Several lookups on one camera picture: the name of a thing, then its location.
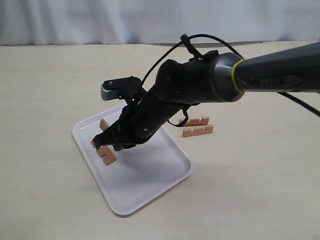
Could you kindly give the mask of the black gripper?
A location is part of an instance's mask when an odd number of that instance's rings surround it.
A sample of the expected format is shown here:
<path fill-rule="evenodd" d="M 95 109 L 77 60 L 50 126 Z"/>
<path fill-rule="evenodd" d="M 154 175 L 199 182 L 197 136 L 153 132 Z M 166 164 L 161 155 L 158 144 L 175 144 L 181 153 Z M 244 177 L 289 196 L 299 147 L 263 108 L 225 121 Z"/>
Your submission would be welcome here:
<path fill-rule="evenodd" d="M 117 152 L 130 149 L 147 142 L 164 123 L 164 103 L 140 103 L 124 119 L 96 135 L 92 142 L 97 150 L 109 145 Z M 122 137 L 120 143 L 116 137 Z"/>

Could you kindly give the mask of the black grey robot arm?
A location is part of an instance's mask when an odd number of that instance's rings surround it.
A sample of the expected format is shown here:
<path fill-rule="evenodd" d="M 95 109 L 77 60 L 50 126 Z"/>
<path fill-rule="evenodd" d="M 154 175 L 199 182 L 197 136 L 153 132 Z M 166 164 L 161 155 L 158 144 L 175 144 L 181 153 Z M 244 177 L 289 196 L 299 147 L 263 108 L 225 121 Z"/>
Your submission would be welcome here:
<path fill-rule="evenodd" d="M 200 54 L 193 46 L 188 62 L 160 59 L 155 83 L 143 88 L 134 76 L 106 80 L 105 101 L 126 102 L 119 118 L 92 139 L 99 149 L 116 151 L 147 142 L 177 112 L 202 103 L 232 103 L 246 92 L 275 92 L 289 99 L 293 93 L 320 91 L 320 45 L 312 43 L 250 59 L 216 50 Z"/>

